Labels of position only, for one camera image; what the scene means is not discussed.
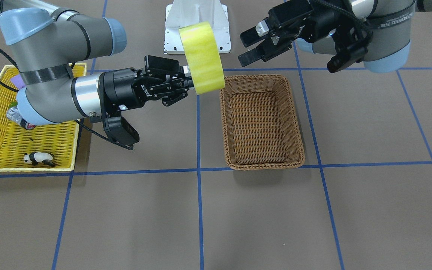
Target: purple object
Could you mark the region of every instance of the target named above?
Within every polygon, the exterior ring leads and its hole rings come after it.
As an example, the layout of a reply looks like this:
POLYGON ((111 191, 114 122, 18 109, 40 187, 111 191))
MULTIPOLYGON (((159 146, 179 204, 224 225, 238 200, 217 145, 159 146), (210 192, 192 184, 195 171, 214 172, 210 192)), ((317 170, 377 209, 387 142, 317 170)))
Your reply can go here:
POLYGON ((23 78, 19 74, 9 80, 16 86, 17 89, 26 87, 26 84, 23 82, 23 78))

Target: panda figurine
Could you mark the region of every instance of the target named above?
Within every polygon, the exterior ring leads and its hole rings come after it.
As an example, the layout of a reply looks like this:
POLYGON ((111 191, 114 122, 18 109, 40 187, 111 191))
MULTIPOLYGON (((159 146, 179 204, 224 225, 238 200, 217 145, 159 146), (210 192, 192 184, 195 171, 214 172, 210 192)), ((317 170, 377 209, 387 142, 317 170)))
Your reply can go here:
POLYGON ((53 158, 53 154, 44 152, 32 152, 31 154, 24 154, 24 162, 26 164, 32 164, 33 166, 36 166, 41 162, 47 166, 54 167, 56 164, 53 163, 53 158))

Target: white plastic base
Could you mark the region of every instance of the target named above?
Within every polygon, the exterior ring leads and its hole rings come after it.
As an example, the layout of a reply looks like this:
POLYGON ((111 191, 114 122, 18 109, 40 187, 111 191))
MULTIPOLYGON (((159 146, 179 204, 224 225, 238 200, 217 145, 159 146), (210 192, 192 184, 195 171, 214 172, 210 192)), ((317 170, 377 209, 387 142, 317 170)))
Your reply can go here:
MULTIPOLYGON (((211 18, 204 20, 204 18, 201 18, 201 12, 200 12, 199 14, 196 14, 197 17, 193 19, 193 21, 188 20, 188 18, 177 18, 180 19, 180 22, 177 23, 178 25, 175 25, 173 21, 172 22, 173 25, 168 26, 168 16, 170 15, 170 11, 172 7, 173 7, 172 4, 167 5, 166 7, 166 32, 165 32, 165 40, 164 40, 164 53, 184 54, 185 50, 183 48, 183 44, 180 38, 179 28, 191 24, 204 22, 210 20, 211 18)), ((230 27, 228 22, 228 7, 226 5, 221 5, 221 8, 223 9, 224 14, 226 15, 226 17, 224 18, 226 21, 225 22, 217 21, 218 17, 214 16, 213 14, 213 24, 211 27, 213 28, 214 37, 216 38, 216 44, 218 46, 219 53, 229 53, 231 51, 231 39, 230 39, 230 27)))

